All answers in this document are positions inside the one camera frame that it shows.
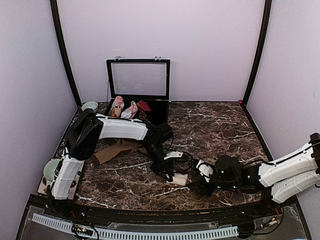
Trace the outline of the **cream brown block sock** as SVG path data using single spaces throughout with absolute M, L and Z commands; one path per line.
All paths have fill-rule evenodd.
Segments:
M 188 174 L 175 173 L 172 181 L 167 181 L 168 184 L 185 186 L 187 184 Z

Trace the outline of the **tan ribbed sock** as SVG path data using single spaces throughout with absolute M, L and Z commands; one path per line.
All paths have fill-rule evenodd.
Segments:
M 93 154 L 89 159 L 95 166 L 98 166 L 112 160 L 121 152 L 125 151 L 135 151 L 147 154 L 147 151 L 141 143 L 137 141 L 117 139 L 115 144 Z

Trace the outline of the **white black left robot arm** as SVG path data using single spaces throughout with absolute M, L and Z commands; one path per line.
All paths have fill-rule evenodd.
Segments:
M 166 122 L 155 126 L 147 119 L 121 119 L 86 109 L 66 134 L 63 155 L 54 171 L 54 179 L 47 187 L 47 195 L 55 199 L 51 203 L 51 210 L 60 218 L 69 216 L 71 208 L 63 200 L 68 198 L 80 166 L 94 154 L 100 139 L 140 141 L 152 160 L 151 170 L 172 182 L 174 167 L 166 159 L 163 149 L 163 142 L 171 137 L 173 131 Z

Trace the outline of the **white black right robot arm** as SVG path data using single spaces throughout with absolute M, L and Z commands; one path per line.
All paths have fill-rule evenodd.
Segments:
M 192 168 L 198 179 L 187 186 L 202 196 L 211 196 L 215 190 L 244 194 L 266 191 L 266 198 L 255 205 L 255 213 L 266 217 L 275 203 L 320 183 L 320 135 L 311 134 L 302 147 L 273 161 L 260 159 L 258 164 L 245 167 L 238 158 L 223 155 L 215 164 L 193 160 Z

